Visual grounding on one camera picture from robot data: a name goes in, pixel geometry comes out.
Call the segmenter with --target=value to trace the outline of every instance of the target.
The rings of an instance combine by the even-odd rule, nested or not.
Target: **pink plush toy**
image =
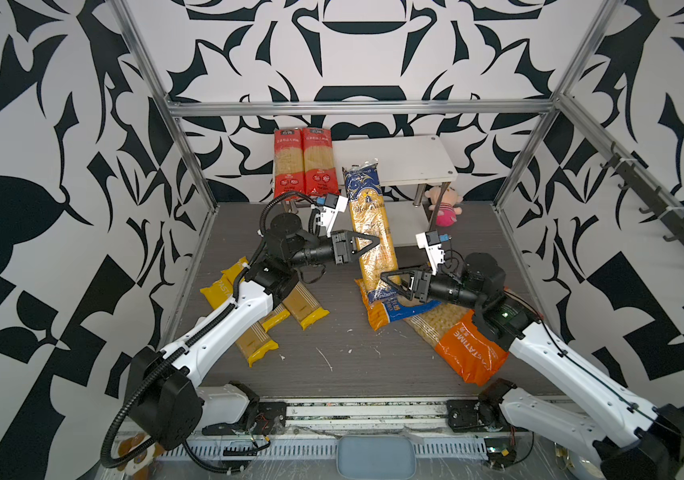
[[[440,196],[440,187],[433,187],[425,192],[425,195],[430,198],[432,205],[430,210],[436,208],[435,202],[438,201]],[[449,188],[443,194],[443,198],[440,202],[440,208],[438,209],[438,218],[436,219],[437,226],[449,226],[456,222],[456,216],[462,213],[462,209],[458,206],[454,206],[462,201],[462,197],[454,190]]]

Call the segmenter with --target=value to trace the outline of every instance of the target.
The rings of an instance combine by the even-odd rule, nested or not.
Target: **printed label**
[[[468,383],[483,385],[507,360],[508,352],[472,324],[471,310],[436,345],[436,352]]]

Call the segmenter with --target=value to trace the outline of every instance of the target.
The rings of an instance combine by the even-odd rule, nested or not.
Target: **white shelf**
[[[338,140],[334,146],[337,181],[344,187],[342,168],[377,159],[380,185],[440,184],[453,182],[457,173],[440,137],[366,138]]]
[[[310,208],[299,208],[299,218],[302,225],[307,228]],[[393,237],[393,245],[410,246],[416,245],[415,235],[427,231],[430,222],[425,215],[422,206],[413,206],[409,201],[385,202],[387,221],[390,223],[390,234]],[[352,230],[353,223],[350,220],[350,211],[337,216],[334,222],[334,230]]]

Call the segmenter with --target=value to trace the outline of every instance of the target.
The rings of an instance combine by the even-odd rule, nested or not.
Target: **gray floor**
[[[182,314],[177,334],[189,330],[212,309],[199,289],[210,286],[242,256],[259,245],[258,204],[222,204],[201,261],[193,291]],[[462,215],[442,233],[452,236],[454,250],[467,255],[488,252],[507,272],[508,287],[530,300],[522,275],[510,252],[491,206],[464,204]],[[426,261],[415,246],[396,249],[399,266]],[[464,381],[407,324],[393,322],[375,332],[354,282],[358,263],[330,266],[324,278],[308,289],[330,314],[306,331],[293,318],[270,330],[280,348],[268,352],[250,369],[232,346],[206,376],[203,386],[239,380],[262,397],[337,396],[447,396],[472,395],[481,388]],[[328,363],[319,353],[321,351]],[[510,356],[497,376],[509,379],[530,393],[560,391],[536,370]]]

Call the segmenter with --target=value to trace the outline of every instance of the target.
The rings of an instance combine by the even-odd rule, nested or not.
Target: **metal frame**
[[[198,192],[202,194],[209,211],[214,212],[217,201],[212,195],[211,189],[208,187],[208,182],[204,178],[201,165],[198,162],[198,158],[195,157],[195,153],[193,153],[193,150],[190,148],[184,131],[168,110],[166,91],[161,83],[161,79],[158,77],[158,71],[155,69],[155,65],[150,58],[150,53],[146,49],[145,43],[142,41],[142,36],[140,35],[134,17],[132,16],[131,9],[128,7],[126,0],[110,0],[108,4],[112,9],[113,14],[116,16],[118,26],[120,27],[123,36],[123,41],[126,42],[128,50],[134,55],[134,58],[137,61],[137,67],[142,74],[142,79],[145,80],[145,83],[150,90],[153,100],[155,101],[155,106],[158,107],[158,111],[163,119],[163,123],[166,125],[166,129],[182,153],[182,161],[188,168],[190,175],[193,177],[195,187],[198,188]]]
[[[208,245],[209,237],[212,235],[214,218],[216,218],[218,212],[219,206],[216,206],[213,212],[206,214],[206,219],[204,220],[203,226],[201,228],[201,235],[198,236],[198,244],[195,246],[193,257],[190,259],[190,264],[187,270],[184,272],[184,277],[182,278],[182,287],[180,287],[179,292],[177,292],[177,298],[174,301],[176,308],[174,309],[174,313],[172,313],[172,316],[169,319],[166,327],[163,329],[161,340],[158,343],[159,346],[167,345],[174,340],[174,332],[177,331],[177,327],[182,321],[182,312],[184,310],[184,306],[187,304],[190,290],[193,288],[193,282],[195,281],[195,276],[198,274],[198,268],[201,265],[203,252],[206,249],[206,245]]]
[[[604,0],[603,4],[598,8],[596,16],[592,20],[590,27],[582,37],[582,41],[574,53],[571,62],[568,64],[566,72],[561,77],[560,82],[556,86],[556,89],[552,92],[550,100],[554,104],[558,97],[562,96],[564,92],[571,91],[572,87],[579,80],[582,72],[585,70],[587,62],[590,57],[598,49],[601,44],[603,37],[606,36],[606,29],[614,14],[620,5],[623,5],[625,0]],[[548,130],[552,126],[552,122],[558,117],[558,111],[551,109],[547,114],[540,117],[539,123],[534,127],[529,139],[526,141],[526,145],[523,146],[523,150],[518,155],[516,162],[510,169],[510,174],[505,178],[505,182],[500,188],[500,192],[494,199],[494,205],[502,208],[505,202],[510,198],[510,194],[515,190],[518,182],[523,176],[523,172],[529,167],[529,163],[534,157],[536,149],[539,147],[540,143],[545,139]]]
[[[500,226],[502,227],[502,235],[504,235],[505,240],[507,240],[507,244],[510,245],[512,257],[515,259],[516,266],[518,266],[518,270],[523,276],[523,281],[526,283],[526,288],[529,289],[529,293],[531,293],[532,299],[534,300],[533,306],[544,315],[545,322],[548,323],[550,330],[553,332],[560,332],[560,325],[558,325],[558,328],[554,328],[552,325],[552,319],[559,318],[558,312],[553,312],[552,309],[548,308],[548,306],[546,306],[540,300],[541,297],[539,295],[539,290],[537,289],[536,283],[529,275],[529,265],[523,259],[523,254],[521,254],[521,250],[516,244],[516,239],[513,237],[512,226],[510,225],[510,221],[507,219],[507,214],[505,214],[504,210],[497,206],[493,206],[492,209],[494,210],[496,219],[500,222]]]
[[[505,177],[505,181],[502,182],[502,187],[494,198],[494,206],[502,208],[507,199],[510,198],[512,192],[515,191],[521,176],[523,176],[523,172],[529,167],[529,163],[531,163],[532,158],[534,158],[536,149],[544,141],[547,132],[550,131],[550,127],[552,127],[556,118],[558,118],[558,110],[555,110],[555,108],[550,108],[546,114],[539,118],[534,129],[532,129],[532,132],[529,134],[526,144],[523,145],[521,153],[518,154],[518,157],[512,164],[510,173]]]
[[[641,208],[641,212],[655,214],[670,230],[672,236],[664,236],[664,239],[679,241],[684,247],[683,204],[633,158],[577,100],[567,94],[560,94],[556,99],[556,108],[563,112],[601,156],[608,160],[604,168],[613,168],[625,181],[620,188],[632,189],[643,200],[647,208]]]
[[[295,101],[180,103],[170,101],[175,117],[244,115],[353,115],[353,114],[469,114],[542,113],[552,101],[523,100],[403,100],[403,101]]]
[[[606,131],[576,100],[570,95],[559,94],[556,97],[556,108],[571,121],[580,133],[585,135],[590,144],[609,159],[615,153],[622,158],[631,158],[623,146],[621,146],[609,132]]]

